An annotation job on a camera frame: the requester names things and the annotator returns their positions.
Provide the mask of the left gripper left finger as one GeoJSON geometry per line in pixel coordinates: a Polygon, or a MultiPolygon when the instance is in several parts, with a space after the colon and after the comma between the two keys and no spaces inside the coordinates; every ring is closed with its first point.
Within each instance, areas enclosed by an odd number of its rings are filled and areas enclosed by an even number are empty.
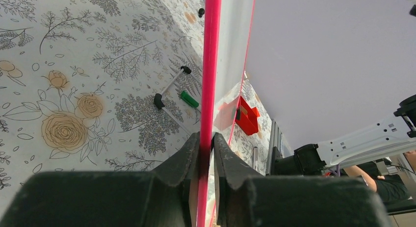
{"type": "Polygon", "coordinates": [[[1,218],[3,227],[193,227],[200,135],[147,172],[33,175],[1,218]]]}

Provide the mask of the person forearm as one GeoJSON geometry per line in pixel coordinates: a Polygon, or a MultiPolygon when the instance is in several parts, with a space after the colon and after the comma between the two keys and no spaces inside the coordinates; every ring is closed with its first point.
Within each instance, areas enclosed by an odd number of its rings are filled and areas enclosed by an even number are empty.
{"type": "Polygon", "coordinates": [[[350,177],[362,177],[367,186],[372,191],[377,191],[377,184],[375,182],[375,179],[373,179],[368,173],[366,173],[364,170],[359,168],[357,165],[344,168],[344,171],[346,174],[350,177]]]}

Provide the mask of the pink framed whiteboard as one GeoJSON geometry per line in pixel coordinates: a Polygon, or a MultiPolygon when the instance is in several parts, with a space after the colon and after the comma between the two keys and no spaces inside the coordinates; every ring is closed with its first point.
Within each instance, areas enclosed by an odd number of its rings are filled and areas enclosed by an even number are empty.
{"type": "Polygon", "coordinates": [[[234,127],[238,97],[245,74],[245,62],[255,0],[205,0],[205,30],[201,98],[198,227],[206,225],[208,170],[212,139],[216,132],[234,127]]]}

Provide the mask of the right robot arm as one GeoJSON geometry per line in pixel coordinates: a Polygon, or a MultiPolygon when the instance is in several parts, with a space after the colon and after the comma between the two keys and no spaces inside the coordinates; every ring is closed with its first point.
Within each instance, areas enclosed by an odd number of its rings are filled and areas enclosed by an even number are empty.
{"type": "Polygon", "coordinates": [[[320,175],[405,152],[416,144],[416,97],[411,96],[386,118],[337,139],[306,144],[279,158],[273,149],[270,175],[320,175]]]}

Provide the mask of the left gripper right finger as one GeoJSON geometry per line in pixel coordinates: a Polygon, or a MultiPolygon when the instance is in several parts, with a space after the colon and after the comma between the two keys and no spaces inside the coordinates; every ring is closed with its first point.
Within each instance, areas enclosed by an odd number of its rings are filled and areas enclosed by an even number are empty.
{"type": "Polygon", "coordinates": [[[222,227],[389,227],[381,199],[357,178],[263,176],[213,137],[216,223],[222,227]]]}

